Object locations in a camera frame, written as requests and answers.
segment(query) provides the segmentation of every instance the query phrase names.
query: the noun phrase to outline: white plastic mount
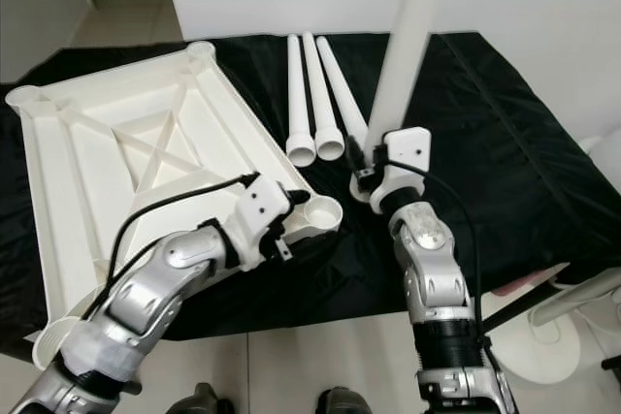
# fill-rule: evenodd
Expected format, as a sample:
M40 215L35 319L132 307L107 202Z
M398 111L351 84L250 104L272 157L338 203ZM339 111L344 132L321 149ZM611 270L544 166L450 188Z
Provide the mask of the white plastic mount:
M395 162L412 165L427 172L431 152L431 133L426 128L415 127L393 131L384 137L388 158ZM384 168L384 178L380 186L371 194L370 204L375 213L381 214L379 204L388 194L408 186L422 195L425 190L424 178L411 171L389 165Z
M261 175L248 186L224 223L224 230L240 255L242 271L250 271L263 262L259 243L270 225L289 209L282 187L272 179Z

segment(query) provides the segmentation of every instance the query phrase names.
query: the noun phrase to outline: robotic arm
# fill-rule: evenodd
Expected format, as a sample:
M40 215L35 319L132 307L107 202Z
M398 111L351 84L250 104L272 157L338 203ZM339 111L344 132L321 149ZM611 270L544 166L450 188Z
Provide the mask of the robotic arm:
M90 320L72 330L12 413L111 413L184 300L219 273L249 271L273 255L291 258L282 220L308 198L259 175L224 225L212 219L159 241L148 262L116 283Z
M423 176L406 170L427 172L430 150L431 134L424 128L389 132L375 148L374 165L368 167L355 140L347 141L355 187L369 196L375 213L388 219L404 273L421 362L420 395L430 404L427 414L516 414L507 380L489 349L490 357L484 359L474 304L453 257L453 235L432 206L421 201Z

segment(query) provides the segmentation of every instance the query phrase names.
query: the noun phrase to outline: black tablecloth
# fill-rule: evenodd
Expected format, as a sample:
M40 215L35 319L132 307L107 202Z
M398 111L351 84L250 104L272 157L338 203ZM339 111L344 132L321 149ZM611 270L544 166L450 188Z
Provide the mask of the black tablecloth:
M368 119L387 36L328 39ZM213 43L224 73L284 147L286 38ZM184 47L65 49L18 84L44 85ZM3 86L3 95L11 87ZM0 116L2 340L41 328L46 312L19 120L8 107ZM485 290L560 262L582 264L576 278L621 266L621 196L480 35L433 36L406 118L406 126L414 125L432 132L431 171L452 184L473 213ZM350 198L344 160L317 160L301 172L317 192L343 205L341 230L297 244L296 260L286 265L238 273L188 300L167 337L248 332L405 308L385 221ZM458 261L471 281L471 240L461 211L431 183L424 198L451 227Z

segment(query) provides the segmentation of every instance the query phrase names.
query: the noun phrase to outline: white pipe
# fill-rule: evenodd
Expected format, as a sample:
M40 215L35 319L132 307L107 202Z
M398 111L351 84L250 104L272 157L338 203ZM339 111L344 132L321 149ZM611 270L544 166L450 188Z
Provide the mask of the white pipe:
M328 40L323 36L317 38L317 48L319 49L319 55L321 55L323 67L328 75L328 80L332 86L334 97L337 100L339 111L341 111L347 134L353 136L360 144L360 147L362 147L367 138L367 122L351 94L351 90L347 85L341 67L339 67L339 62L337 62Z
M334 119L328 87L323 78L321 62L317 54L317 47L312 39L312 34L307 32L302 36L304 42L304 55L307 58L307 71L309 73L310 95L312 97L312 110L316 132L314 145L317 155L323 160L336 160L344 151L343 135L337 128Z
M289 138L286 151L296 167L307 167L314 161L314 141L309 128L307 97L304 92L304 75L300 41L295 34L287 38L289 58Z
M368 163L382 136L401 128L432 28L436 0L401 0L369 120L364 151Z
M620 286L621 268L608 269L556 295L549 303L537 307L531 312L530 321L535 327L547 324L589 301L616 290Z

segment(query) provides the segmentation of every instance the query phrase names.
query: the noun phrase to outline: black cable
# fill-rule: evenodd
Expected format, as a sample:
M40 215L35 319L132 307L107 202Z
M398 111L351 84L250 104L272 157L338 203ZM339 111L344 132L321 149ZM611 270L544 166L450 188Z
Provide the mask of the black cable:
M455 201L455 203L462 209L464 213L464 217L466 218L466 223L468 224L468 228L470 229L470 234L473 242L473 254L474 254L474 323L476 325L476 333L479 338L480 344L485 351L487 359L489 359L490 364L496 371L500 371L500 366L496 361L496 358L492 354L490 349L489 340L485 336L485 332L483 330L483 317L481 312L481 296L483 295L482 282L481 282L481 265L480 265L480 256L478 251L478 241L476 240L476 230L474 229L473 218L464 203L462 197L455 191L448 183L442 180L440 177L430 174L429 172L425 172L413 165L403 164L401 162L397 162L395 160L387 160L386 165L392 165L393 167L397 167L399 169L408 170L410 172L414 172L415 174L424 176L425 178L431 179L434 181L439 187L441 187L444 191L446 191Z
M248 184L250 184L254 180L255 177L256 177L255 174L253 174L253 175L240 175L240 176L237 176L236 178L229 179L228 181L223 181L223 182L215 184L213 186L207 186L205 188L195 189L193 191L187 191L185 193L177 194L176 196L171 196L170 198L162 199L162 200L157 201L157 202L155 202L153 204L149 204L146 207L143 207L141 209L136 210L134 213L132 213L129 217L127 217L125 219L123 224L118 229L118 233L116 234L116 238L114 239L113 252L112 252L111 258L110 258L110 267L108 268L108 277L106 278L106 287L108 288L110 283L113 280L114 269L116 268L116 256L118 256L118 249L120 249L120 244L121 244L121 242L123 240L123 236L125 235L125 232L129 228L129 226L136 219L142 217L143 215L145 215L148 212L151 212L152 210L156 210L157 208L167 206L168 204L176 203L178 201L182 201L182 200L188 199L188 198L193 198L194 196L200 196L202 194L208 194L208 193L211 193L213 191L218 191L220 189L224 189L224 188L227 188L229 186L232 186L233 184L236 184L236 183L241 183L243 185L248 185Z
M119 279L122 276L124 276L126 273L128 273L129 270L132 267L134 267L134 265L138 261L140 261L143 258L143 256L147 254L151 250L151 248L155 246L155 244L157 244L162 238L164 237L154 239L152 242L150 242L145 247L143 247L140 251L138 251L136 255L134 255L134 257L132 257L127 264L125 264L125 266L113 277L112 281L110 282L110 285L107 283L106 286L104 286L104 289L101 290L101 292L97 295L95 300L90 304L86 312L82 315L83 320L86 320L88 317L92 315L95 309L104 302L104 300L110 293L110 290L113 288L113 286L116 285L116 283L118 283Z
M221 183L215 184L213 186L207 186L205 188L199 188L193 191L187 191L185 193L177 194L175 196L171 196L169 198L165 198L160 201L157 201L153 204L149 204L146 207L136 210L129 217L127 217L125 221L122 223L122 225L120 226L120 228L118 229L118 232L116 233L116 237L114 238L114 246L113 246L113 251L111 254L111 258L110 258L108 276L106 277L106 285L104 286L104 289L101 291L101 293L97 296L97 298L95 298L93 303L88 307L88 309L82 316L82 319L88 318L90 314L92 314L92 312L99 305L101 305L101 303L103 303L106 300L106 298L110 294L110 290L119 281L119 279L124 274L126 274L127 271L129 271L129 269L131 269L131 266L133 264L138 262L138 260L140 260L140 258L143 257L160 240L160 239L157 239L156 241L152 241L147 246L143 247L138 252L138 254L136 254L136 256L134 256L117 275L114 275L114 269L116 269L116 260L118 257L118 250L120 249L120 245L122 243L125 233L127 232L127 229L135 220L145 215L146 213L156 210L157 208L164 207L164 206L167 206L168 204L176 203L178 201L183 201L184 199L193 198L195 196L200 196L202 194L208 194L214 191L219 191L220 189L227 188L236 183L243 184L244 186L249 186L256 179L256 177L257 177L257 174L240 175L235 178L229 179L227 181L223 181Z

